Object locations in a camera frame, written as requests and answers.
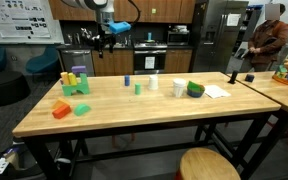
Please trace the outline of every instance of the person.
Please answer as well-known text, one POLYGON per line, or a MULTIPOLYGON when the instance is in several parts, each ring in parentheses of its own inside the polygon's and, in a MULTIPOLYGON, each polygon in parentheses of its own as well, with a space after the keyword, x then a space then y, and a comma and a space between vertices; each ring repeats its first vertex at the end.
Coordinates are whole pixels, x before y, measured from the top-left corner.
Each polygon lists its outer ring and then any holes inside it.
MULTIPOLYGON (((279 4, 279 10, 279 15, 282 15, 286 10, 285 5, 279 4)), ((266 21, 256 28, 248 41, 249 51, 244 56, 240 72, 248 72, 252 68, 255 72, 266 71, 269 65, 277 60, 278 52, 288 40, 288 24, 274 19, 279 17, 266 18, 266 21)))

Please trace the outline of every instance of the wooden cabinet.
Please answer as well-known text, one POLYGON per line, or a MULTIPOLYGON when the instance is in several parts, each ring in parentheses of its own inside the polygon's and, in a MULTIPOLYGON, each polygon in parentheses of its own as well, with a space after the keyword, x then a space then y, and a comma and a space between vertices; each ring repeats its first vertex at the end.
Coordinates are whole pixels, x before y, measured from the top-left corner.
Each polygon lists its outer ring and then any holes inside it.
POLYGON ((99 58, 97 51, 92 51, 95 76, 118 76, 133 74, 133 51, 114 50, 113 53, 103 51, 99 58))
MULTIPOLYGON (((133 0, 136 6, 141 11, 139 22, 147 22, 148 16, 148 1, 147 0, 133 0)), ((114 1, 114 19, 115 21, 134 22, 137 18, 136 8, 128 2, 128 0, 114 1)))
POLYGON ((49 4, 51 7, 53 19, 76 21, 95 20, 95 14, 92 10, 70 7, 60 0, 49 0, 49 4))
POLYGON ((149 0, 149 22, 177 23, 181 2, 181 0, 149 0))
POLYGON ((195 0, 182 0, 179 23, 190 24, 193 20, 195 0))
POLYGON ((165 60, 165 73, 187 73, 192 50, 168 50, 165 60))

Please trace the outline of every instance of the brown jacket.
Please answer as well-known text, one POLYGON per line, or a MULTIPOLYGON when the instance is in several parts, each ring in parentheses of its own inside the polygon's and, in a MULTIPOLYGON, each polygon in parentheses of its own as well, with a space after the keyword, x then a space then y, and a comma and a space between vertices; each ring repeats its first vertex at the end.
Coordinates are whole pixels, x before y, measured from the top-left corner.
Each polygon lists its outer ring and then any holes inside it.
POLYGON ((280 50, 282 46, 286 44, 288 40, 288 25, 281 21, 275 21, 272 24, 269 24, 269 21, 264 22, 258 26, 253 33, 252 37, 248 41, 248 48, 261 48, 261 53, 259 54, 250 54, 248 58, 251 58, 251 63, 254 64, 269 64, 271 61, 277 60, 277 53, 269 53, 273 50, 280 50), (271 44, 265 45, 265 42, 268 38, 275 37, 277 38, 271 44))

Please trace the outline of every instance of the refrigerator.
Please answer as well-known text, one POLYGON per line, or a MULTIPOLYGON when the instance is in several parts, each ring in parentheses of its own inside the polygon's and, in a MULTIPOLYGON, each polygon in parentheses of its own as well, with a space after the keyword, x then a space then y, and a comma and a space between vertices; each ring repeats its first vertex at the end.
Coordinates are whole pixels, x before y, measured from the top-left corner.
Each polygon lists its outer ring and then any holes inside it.
POLYGON ((192 72, 226 72, 248 3, 196 1, 191 27, 192 72))

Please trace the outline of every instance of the microwave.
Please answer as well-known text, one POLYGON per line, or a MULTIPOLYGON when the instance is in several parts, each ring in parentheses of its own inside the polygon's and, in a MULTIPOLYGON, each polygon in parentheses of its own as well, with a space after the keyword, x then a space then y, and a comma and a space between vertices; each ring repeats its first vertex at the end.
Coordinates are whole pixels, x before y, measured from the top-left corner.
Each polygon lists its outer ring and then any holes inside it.
POLYGON ((173 32, 168 31, 167 45, 188 45, 190 32, 173 32))

